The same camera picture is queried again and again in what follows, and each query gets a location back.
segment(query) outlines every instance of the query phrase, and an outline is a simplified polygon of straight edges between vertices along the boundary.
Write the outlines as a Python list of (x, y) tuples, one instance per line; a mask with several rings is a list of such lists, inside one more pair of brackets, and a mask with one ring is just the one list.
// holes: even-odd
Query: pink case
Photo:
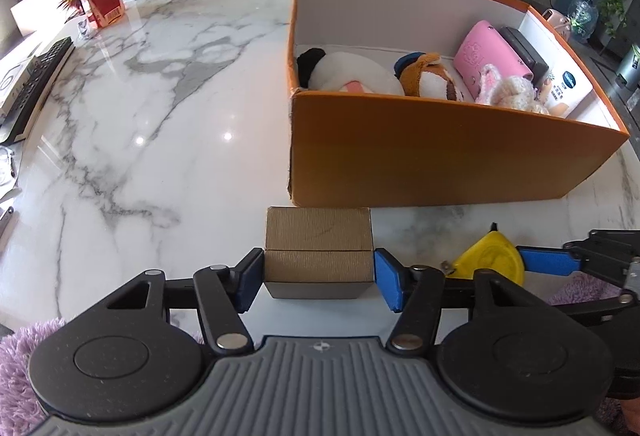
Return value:
[(518, 76), (533, 80), (531, 70), (497, 29), (487, 21), (480, 21), (466, 36), (453, 59), (453, 66), (462, 76), (474, 99), (480, 93), (480, 70), (487, 64), (498, 68), (502, 78)]

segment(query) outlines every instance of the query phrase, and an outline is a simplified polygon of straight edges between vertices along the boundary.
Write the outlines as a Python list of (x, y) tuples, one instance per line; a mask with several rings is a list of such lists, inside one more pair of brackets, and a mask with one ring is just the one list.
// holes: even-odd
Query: gray ribbed plate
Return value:
[(94, 427), (49, 418), (38, 436), (606, 435), (593, 419), (554, 428), (501, 425), (454, 402), (419, 359), (377, 338), (269, 337), (224, 358), (199, 390), (145, 421)]

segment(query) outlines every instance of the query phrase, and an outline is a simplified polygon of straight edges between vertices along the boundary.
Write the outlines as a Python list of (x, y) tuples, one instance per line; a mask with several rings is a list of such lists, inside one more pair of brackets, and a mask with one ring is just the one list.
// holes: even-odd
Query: white device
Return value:
[(37, 58), (30, 57), (9, 69), (0, 80), (0, 124), (4, 122), (7, 113), (20, 96), (25, 82), (29, 80), (36, 66)]

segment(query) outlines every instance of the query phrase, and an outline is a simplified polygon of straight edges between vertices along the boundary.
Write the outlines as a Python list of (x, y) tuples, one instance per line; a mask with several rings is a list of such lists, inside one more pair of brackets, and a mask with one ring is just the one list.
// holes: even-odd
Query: black case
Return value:
[(500, 30), (500, 35), (513, 48), (518, 57), (522, 59), (522, 62), (527, 65), (527, 68), (531, 70), (533, 73), (532, 83), (537, 86), (542, 77), (549, 71), (549, 66), (542, 60), (542, 57), (530, 42), (524, 38), (524, 35), (515, 28), (505, 26)]

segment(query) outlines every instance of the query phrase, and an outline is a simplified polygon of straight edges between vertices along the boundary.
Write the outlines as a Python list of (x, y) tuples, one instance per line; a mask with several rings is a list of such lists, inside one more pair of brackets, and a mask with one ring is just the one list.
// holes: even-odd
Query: brown plush toy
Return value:
[(442, 65), (437, 53), (411, 53), (394, 67), (406, 96), (462, 101), (453, 79)]

